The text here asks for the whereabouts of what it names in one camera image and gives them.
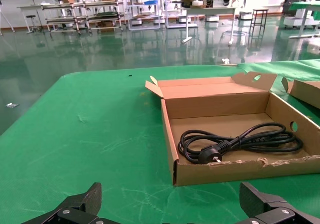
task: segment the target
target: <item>small debris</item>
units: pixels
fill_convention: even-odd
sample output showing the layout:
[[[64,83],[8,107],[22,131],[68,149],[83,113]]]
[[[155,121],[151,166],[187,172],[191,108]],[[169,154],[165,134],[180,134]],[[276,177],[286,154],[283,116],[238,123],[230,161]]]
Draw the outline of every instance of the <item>small debris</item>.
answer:
[[[6,106],[8,107],[8,108],[14,108],[14,107],[17,107],[19,104],[13,104],[13,103],[9,103],[9,104],[7,104]]]

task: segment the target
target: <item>green floor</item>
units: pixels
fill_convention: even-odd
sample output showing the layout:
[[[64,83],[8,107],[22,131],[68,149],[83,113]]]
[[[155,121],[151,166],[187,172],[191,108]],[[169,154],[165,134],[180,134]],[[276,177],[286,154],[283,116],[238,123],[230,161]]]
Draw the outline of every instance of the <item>green floor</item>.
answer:
[[[236,23],[235,30],[242,33],[236,33],[230,48],[230,20],[220,21],[218,28],[202,21],[198,29],[190,30],[193,39],[187,44],[181,44],[185,29],[94,32],[92,36],[52,33],[52,38],[48,33],[5,32],[0,37],[0,134],[61,76],[72,72],[214,65],[223,58],[229,58],[231,64],[319,58],[309,50],[310,40],[289,40],[298,30],[285,30],[280,17],[268,18],[260,38],[257,31],[246,33],[248,25]],[[10,102],[20,105],[9,109],[6,104]]]

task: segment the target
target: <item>green table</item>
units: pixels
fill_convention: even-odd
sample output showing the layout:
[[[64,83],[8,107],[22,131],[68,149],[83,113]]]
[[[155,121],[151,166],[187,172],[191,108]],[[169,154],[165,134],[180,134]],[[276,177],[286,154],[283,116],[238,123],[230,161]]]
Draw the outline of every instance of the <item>green table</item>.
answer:
[[[292,3],[289,10],[304,10],[302,23],[300,26],[299,34],[297,36],[290,36],[289,39],[300,39],[300,38],[311,38],[320,37],[320,35],[302,35],[304,28],[305,28],[305,21],[307,19],[308,11],[313,11],[313,19],[320,20],[320,1],[313,1],[313,2],[296,2]]]
[[[310,7],[316,7],[319,10],[320,9],[320,1],[292,3],[289,10],[304,10],[304,9],[307,9]],[[314,12],[313,19],[320,20],[320,12],[319,11]]]
[[[178,66],[83,72],[63,76],[0,137],[1,223],[21,223],[68,195],[101,182],[99,216],[121,223],[235,223],[246,218],[239,181],[173,187],[159,98],[145,89],[157,79],[277,72],[317,79],[320,60],[243,64],[237,68]],[[317,111],[282,97],[320,123]],[[251,180],[320,217],[320,175]]]

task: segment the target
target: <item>black power cord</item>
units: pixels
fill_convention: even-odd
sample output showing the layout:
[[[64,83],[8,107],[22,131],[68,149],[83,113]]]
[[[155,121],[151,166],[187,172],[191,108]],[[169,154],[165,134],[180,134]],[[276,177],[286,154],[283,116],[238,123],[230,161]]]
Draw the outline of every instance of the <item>black power cord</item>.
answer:
[[[256,129],[265,126],[277,126],[279,130],[264,131],[249,135]],[[203,148],[201,151],[191,150],[189,146],[196,140],[206,139],[214,144]],[[294,146],[281,146],[295,142]],[[228,151],[248,150],[254,152],[293,152],[300,150],[303,142],[294,133],[287,131],[280,123],[270,122],[256,125],[236,138],[218,136],[202,130],[188,130],[182,134],[178,150],[188,161],[194,164],[207,164],[221,162],[222,156]]]

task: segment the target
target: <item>desk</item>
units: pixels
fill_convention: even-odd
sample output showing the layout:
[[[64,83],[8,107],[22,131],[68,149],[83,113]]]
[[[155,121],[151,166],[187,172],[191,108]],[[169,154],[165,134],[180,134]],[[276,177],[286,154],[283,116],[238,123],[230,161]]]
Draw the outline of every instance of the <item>desk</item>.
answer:
[[[302,24],[300,26],[299,34],[297,36],[290,36],[289,39],[301,39],[301,38],[311,38],[312,36],[314,37],[320,37],[320,35],[302,35],[304,28],[305,28],[305,21],[307,19],[308,11],[320,11],[320,1],[314,1],[314,2],[298,2],[298,3],[293,3],[289,10],[301,10],[305,9],[303,19],[302,19]],[[320,19],[320,13],[315,13],[313,18],[315,20]]]
[[[173,66],[80,72],[62,76],[0,137],[1,223],[22,223],[68,195],[102,183],[99,216],[120,223],[223,223],[246,219],[239,181],[173,187],[159,98],[145,88],[157,79],[231,76],[248,70],[319,78],[320,60],[225,66]],[[320,124],[312,108],[273,90]],[[320,217],[320,174],[250,180]]]
[[[228,43],[229,46],[232,45],[234,41],[233,33],[234,33],[234,25],[235,25],[235,17],[236,17],[236,8],[204,8],[204,9],[185,9],[186,10],[186,19],[188,19],[188,15],[228,15],[232,14],[232,27],[231,27],[231,36],[230,41]],[[188,21],[186,22],[186,38],[182,40],[182,43],[186,43],[187,41],[191,40],[192,37],[188,35]]]
[[[17,7],[20,9],[22,15],[23,15],[23,18],[25,20],[25,24],[26,24],[26,27],[28,28],[28,33],[31,33],[30,31],[30,27],[29,27],[29,24],[28,24],[28,21],[26,19],[26,16],[24,14],[24,11],[28,11],[28,10],[34,10],[34,11],[37,11],[37,10],[41,10],[41,5],[29,5],[29,6],[20,6],[20,7]]]

